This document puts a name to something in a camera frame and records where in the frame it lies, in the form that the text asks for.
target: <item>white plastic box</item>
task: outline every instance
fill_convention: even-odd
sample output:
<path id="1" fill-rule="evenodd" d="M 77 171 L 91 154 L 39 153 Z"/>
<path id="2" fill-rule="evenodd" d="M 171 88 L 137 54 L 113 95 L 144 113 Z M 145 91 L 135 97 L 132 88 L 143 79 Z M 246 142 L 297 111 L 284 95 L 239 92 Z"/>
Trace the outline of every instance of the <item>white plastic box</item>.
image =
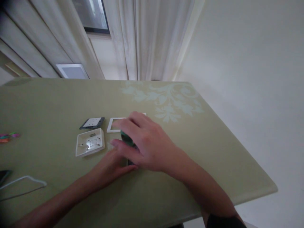
<path id="1" fill-rule="evenodd" d="M 105 148 L 104 132 L 101 128 L 77 136 L 76 157 L 84 157 Z"/>

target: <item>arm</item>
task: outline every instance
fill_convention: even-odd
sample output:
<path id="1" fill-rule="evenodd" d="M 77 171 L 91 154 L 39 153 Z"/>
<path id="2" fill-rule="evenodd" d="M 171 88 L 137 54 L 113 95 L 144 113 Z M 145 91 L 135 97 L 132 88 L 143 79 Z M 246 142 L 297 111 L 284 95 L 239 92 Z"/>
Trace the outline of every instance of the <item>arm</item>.
<path id="1" fill-rule="evenodd" d="M 89 173 L 21 218 L 13 224 L 13 227 L 53 227 L 76 204 L 90 194 L 107 187 L 115 179 L 137 169 L 135 165 L 121 167 L 122 158 L 116 149 L 109 151 Z"/>
<path id="2" fill-rule="evenodd" d="M 114 139 L 111 143 L 118 151 L 139 167 L 165 172 L 183 182 L 200 205 L 205 224 L 210 214 L 240 219 L 233 203 L 217 182 L 175 146 L 162 128 L 149 117 L 133 112 L 129 118 L 117 121 L 114 125 L 129 135 L 138 147 L 136 150 Z"/>

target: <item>black sleeve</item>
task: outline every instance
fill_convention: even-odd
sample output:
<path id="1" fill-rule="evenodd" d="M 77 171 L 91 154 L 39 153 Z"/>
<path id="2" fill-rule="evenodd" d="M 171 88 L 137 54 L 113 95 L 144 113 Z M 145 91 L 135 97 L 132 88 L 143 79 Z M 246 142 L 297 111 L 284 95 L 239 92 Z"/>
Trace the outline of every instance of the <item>black sleeve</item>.
<path id="1" fill-rule="evenodd" d="M 207 228 L 246 228 L 246 226 L 236 217 L 221 218 L 211 214 L 208 218 Z"/>

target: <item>table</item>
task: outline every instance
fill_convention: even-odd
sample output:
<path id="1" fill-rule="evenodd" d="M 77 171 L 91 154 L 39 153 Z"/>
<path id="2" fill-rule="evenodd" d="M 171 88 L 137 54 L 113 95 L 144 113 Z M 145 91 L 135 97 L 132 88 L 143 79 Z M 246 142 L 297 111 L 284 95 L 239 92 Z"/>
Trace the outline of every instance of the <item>table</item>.
<path id="1" fill-rule="evenodd" d="M 3 201 L 12 223 L 87 173 L 111 148 L 119 133 L 106 133 L 111 117 L 136 110 L 160 124 L 179 147 L 208 171 L 240 204 L 277 191 L 275 183 L 187 82 L 81 79 L 15 79 L 0 87 L 1 133 L 20 138 L 1 144 L 0 169 L 13 170 L 8 181 L 24 175 L 47 187 Z M 79 127 L 105 117 L 106 148 L 75 157 Z M 33 189 L 22 181 L 1 197 Z M 137 170 L 74 207 L 57 227 L 167 227 L 200 216 L 183 184 L 159 172 Z"/>

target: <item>white floral design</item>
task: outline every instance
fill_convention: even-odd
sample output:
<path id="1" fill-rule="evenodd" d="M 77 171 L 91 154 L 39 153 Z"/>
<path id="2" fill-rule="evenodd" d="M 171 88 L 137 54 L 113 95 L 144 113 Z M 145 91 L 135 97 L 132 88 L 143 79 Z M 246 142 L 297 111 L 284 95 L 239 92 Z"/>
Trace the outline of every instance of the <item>white floral design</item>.
<path id="1" fill-rule="evenodd" d="M 196 98 L 198 92 L 188 83 L 171 83 L 163 87 L 153 87 L 149 85 L 149 90 L 144 92 L 141 89 L 143 82 L 126 81 L 126 87 L 122 88 L 124 94 L 133 95 L 133 101 L 154 101 L 158 112 L 155 117 L 163 118 L 163 121 L 177 122 L 181 115 L 178 110 L 193 116 L 194 112 L 204 112 L 202 105 Z"/>

